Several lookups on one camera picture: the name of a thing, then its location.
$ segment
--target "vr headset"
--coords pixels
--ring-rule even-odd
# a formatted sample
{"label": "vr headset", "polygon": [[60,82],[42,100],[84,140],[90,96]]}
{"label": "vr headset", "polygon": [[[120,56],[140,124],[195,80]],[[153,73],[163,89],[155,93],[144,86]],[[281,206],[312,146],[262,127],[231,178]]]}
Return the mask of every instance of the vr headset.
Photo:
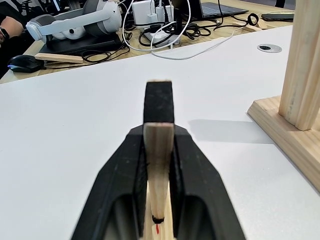
{"label": "vr headset", "polygon": [[34,40],[44,43],[53,38],[79,39],[86,33],[101,37],[119,30],[122,18],[118,4],[114,1],[87,0],[83,8],[61,13],[48,14],[31,19],[26,29]]}

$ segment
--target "clamp jaw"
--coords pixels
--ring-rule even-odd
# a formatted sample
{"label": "clamp jaw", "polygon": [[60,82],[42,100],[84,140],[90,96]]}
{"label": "clamp jaw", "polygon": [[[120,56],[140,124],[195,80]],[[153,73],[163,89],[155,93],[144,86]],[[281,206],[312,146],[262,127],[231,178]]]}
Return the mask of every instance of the clamp jaw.
{"label": "clamp jaw", "polygon": [[[147,180],[141,125],[130,130],[98,173],[72,240],[139,240],[144,234]],[[219,173],[188,131],[177,125],[169,184],[177,240],[246,239]]]}

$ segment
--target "wooden base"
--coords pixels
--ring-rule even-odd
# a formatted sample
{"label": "wooden base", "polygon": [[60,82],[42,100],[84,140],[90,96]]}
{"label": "wooden base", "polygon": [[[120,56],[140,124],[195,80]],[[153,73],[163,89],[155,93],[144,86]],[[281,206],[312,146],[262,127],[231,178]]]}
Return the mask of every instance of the wooden base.
{"label": "wooden base", "polygon": [[301,131],[278,114],[279,105],[279,96],[256,100],[248,114],[320,192],[320,114],[311,130]]}

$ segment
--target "person's arm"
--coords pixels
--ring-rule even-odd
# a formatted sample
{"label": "person's arm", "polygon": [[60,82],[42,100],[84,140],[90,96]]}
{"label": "person's arm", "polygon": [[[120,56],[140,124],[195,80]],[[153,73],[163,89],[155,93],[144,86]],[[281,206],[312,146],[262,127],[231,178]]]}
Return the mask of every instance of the person's arm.
{"label": "person's arm", "polygon": [[[9,34],[10,38],[20,36],[24,31],[24,27],[20,22],[12,17],[7,16],[0,24],[0,27],[4,28]],[[5,36],[0,32],[0,44],[5,40]]]}

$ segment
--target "wooden piece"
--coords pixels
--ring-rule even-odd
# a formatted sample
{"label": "wooden piece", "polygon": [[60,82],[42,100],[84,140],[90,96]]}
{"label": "wooden piece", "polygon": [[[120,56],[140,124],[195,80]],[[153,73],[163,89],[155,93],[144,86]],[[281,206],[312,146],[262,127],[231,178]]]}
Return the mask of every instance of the wooden piece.
{"label": "wooden piece", "polygon": [[167,197],[165,202],[165,218],[164,222],[158,224],[158,227],[152,220],[151,203],[150,203],[149,184],[147,185],[144,230],[142,240],[173,240],[173,218],[171,209],[170,186],[168,186]]}
{"label": "wooden piece", "polygon": [[[238,22],[238,21],[235,21],[233,23],[233,25],[238,25],[239,27],[243,26],[245,24],[245,22]],[[256,27],[256,26],[251,26],[251,25],[246,25],[243,27],[244,30],[248,31],[248,32],[258,32],[258,31],[262,31],[261,28],[259,27]]]}
{"label": "wooden piece", "polygon": [[267,23],[263,19],[259,19],[257,26],[262,30],[268,29]]}
{"label": "wooden piece", "polygon": [[300,131],[278,114],[280,97],[253,102],[248,114],[320,191],[320,114],[311,130]]}
{"label": "wooden piece", "polygon": [[309,130],[320,108],[319,0],[298,0],[279,113],[300,130]]}
{"label": "wooden piece", "polygon": [[143,127],[151,212],[158,220],[165,218],[174,134],[174,123],[147,122]]}
{"label": "wooden piece", "polygon": [[37,53],[35,59],[45,60],[45,61],[55,61],[62,63],[74,63],[83,64],[84,60],[81,56],[71,56],[62,54],[51,54],[51,53]]}

